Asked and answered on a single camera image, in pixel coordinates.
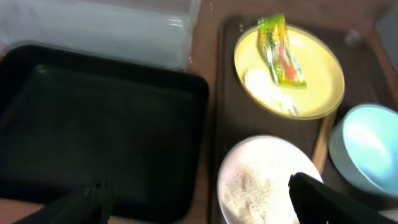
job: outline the brown tray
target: brown tray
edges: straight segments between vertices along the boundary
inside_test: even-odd
[[[215,187],[218,169],[228,150],[237,142],[257,134],[270,134],[290,141],[311,158],[320,130],[321,119],[297,121],[278,117],[260,108],[243,90],[235,72],[234,48],[238,38],[256,25],[256,21],[254,16],[234,16],[224,23],[220,31],[210,223],[223,220]],[[316,35],[329,46],[341,64],[346,88],[337,110],[336,123],[350,108],[360,103],[379,103],[397,109],[377,57],[368,45],[352,48],[344,42],[346,32],[287,21]],[[398,200],[369,195],[354,188],[340,176],[329,157],[322,178],[331,188],[374,209],[398,207]]]

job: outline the wooden table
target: wooden table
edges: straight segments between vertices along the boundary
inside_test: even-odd
[[[201,11],[193,36],[192,56],[188,69],[204,77],[210,86],[210,109],[203,140],[197,182],[192,207],[183,223],[204,224],[208,222],[208,156],[213,149],[213,109],[215,104],[217,35],[223,20],[232,13],[262,14],[265,9],[283,12],[291,18],[308,21],[320,26],[337,29],[369,32],[368,41],[379,57],[391,89],[396,90],[397,74],[393,71],[380,45],[378,36],[371,29],[373,20],[396,0],[201,0]],[[11,223],[37,211],[41,205],[0,199],[0,223]],[[113,218],[110,223],[133,223],[131,220]]]

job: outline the bowl rim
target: bowl rim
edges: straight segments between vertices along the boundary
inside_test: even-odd
[[[219,206],[219,208],[220,208],[220,210],[221,210],[221,214],[223,215],[223,218],[224,218],[224,220],[225,220],[225,222],[226,222],[227,224],[229,224],[229,221],[227,220],[227,216],[226,216],[226,213],[225,213],[225,211],[224,211],[224,206],[223,206],[223,204],[222,204],[223,202],[222,202],[222,199],[221,199],[221,196],[220,196],[220,195],[221,195],[221,194],[220,194],[220,193],[221,193],[221,192],[220,192],[220,176],[221,176],[221,173],[222,173],[222,171],[224,170],[224,167],[226,166],[226,161],[228,160],[228,158],[231,157],[231,155],[232,155],[237,149],[239,149],[241,146],[245,145],[245,144],[248,143],[248,142],[255,141],[255,140],[258,140],[258,139],[276,139],[276,140],[280,140],[280,141],[282,141],[282,142],[285,142],[285,143],[287,143],[287,144],[290,144],[291,146],[297,148],[298,151],[299,151],[299,153],[302,154],[303,156],[305,156],[305,157],[313,164],[311,158],[309,158],[299,147],[297,147],[295,144],[291,143],[290,141],[288,141],[288,140],[286,140],[286,139],[283,139],[283,138],[280,138],[280,137],[278,137],[278,136],[273,136],[273,135],[268,135],[268,134],[258,134],[258,135],[254,135],[254,136],[247,137],[246,139],[243,139],[242,141],[236,143],[236,144],[227,152],[227,154],[225,155],[223,161],[221,162],[220,168],[218,169],[217,182],[216,182],[216,184],[217,184],[217,186],[216,186],[216,195],[217,195],[218,206]],[[320,182],[323,183],[322,175],[319,174],[319,177],[320,177]]]
[[[389,196],[391,196],[391,197],[398,197],[398,192],[397,192],[396,194],[394,194],[394,193],[391,193],[391,192],[389,192],[389,191],[384,190],[384,189],[383,189],[382,187],[380,187],[377,183],[375,183],[373,180],[371,180],[367,175],[365,175],[365,173],[362,172],[362,170],[358,167],[357,163],[351,158],[351,155],[350,155],[350,153],[349,153],[349,150],[348,150],[348,148],[346,147],[346,138],[345,138],[345,134],[344,134],[344,133],[345,133],[345,127],[346,127],[346,124],[347,124],[347,119],[348,119],[350,116],[352,116],[352,114],[353,114],[355,111],[361,110],[361,109],[363,109],[363,108],[375,108],[375,109],[378,109],[378,110],[387,111],[387,112],[392,113],[392,114],[394,114],[394,115],[396,115],[396,116],[398,117],[398,112],[395,112],[394,110],[392,110],[392,109],[390,109],[390,108],[388,108],[388,107],[385,107],[385,106],[382,106],[382,105],[379,105],[379,104],[375,104],[375,103],[364,103],[364,104],[360,104],[360,105],[358,105],[358,106],[355,106],[355,107],[351,108],[351,109],[347,112],[347,114],[344,116],[344,118],[343,118],[343,120],[342,120],[342,124],[341,124],[341,128],[342,128],[341,134],[342,134],[343,142],[344,142],[344,145],[345,145],[345,146],[344,146],[344,149],[345,149],[345,151],[347,152],[347,155],[348,155],[349,159],[350,159],[351,162],[354,164],[355,168],[359,171],[359,173],[360,173],[367,181],[369,181],[369,183],[371,183],[373,186],[375,186],[375,188],[377,188],[380,192],[382,192],[382,193],[384,193],[384,194],[386,194],[386,195],[389,195]]]

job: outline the black tray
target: black tray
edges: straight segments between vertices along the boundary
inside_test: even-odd
[[[204,79],[25,46],[0,63],[0,197],[49,203],[109,176],[114,214],[174,222],[193,195]]]

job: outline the food package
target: food package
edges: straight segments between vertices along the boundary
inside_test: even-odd
[[[289,37],[283,14],[258,20],[259,46],[275,83],[305,88],[300,65],[289,48]]]

